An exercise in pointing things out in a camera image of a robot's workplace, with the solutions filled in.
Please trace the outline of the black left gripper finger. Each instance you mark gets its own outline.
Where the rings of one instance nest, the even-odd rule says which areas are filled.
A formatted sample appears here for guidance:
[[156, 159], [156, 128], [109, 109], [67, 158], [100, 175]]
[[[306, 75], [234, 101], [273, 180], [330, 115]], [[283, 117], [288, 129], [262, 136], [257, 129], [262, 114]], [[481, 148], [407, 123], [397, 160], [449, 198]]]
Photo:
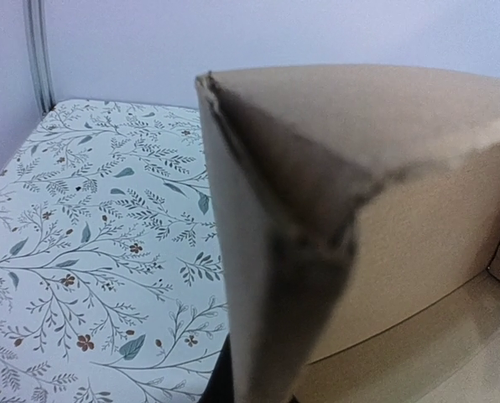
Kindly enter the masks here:
[[201, 403], [234, 403], [230, 334], [222, 345], [215, 367], [201, 396]]

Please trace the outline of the brown cardboard box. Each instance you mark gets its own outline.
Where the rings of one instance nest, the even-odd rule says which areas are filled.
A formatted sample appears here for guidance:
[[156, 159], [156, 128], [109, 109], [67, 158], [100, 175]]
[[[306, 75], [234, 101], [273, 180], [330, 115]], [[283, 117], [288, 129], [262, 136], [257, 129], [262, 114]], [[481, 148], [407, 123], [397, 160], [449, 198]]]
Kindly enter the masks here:
[[500, 79], [197, 77], [235, 402], [500, 402]]

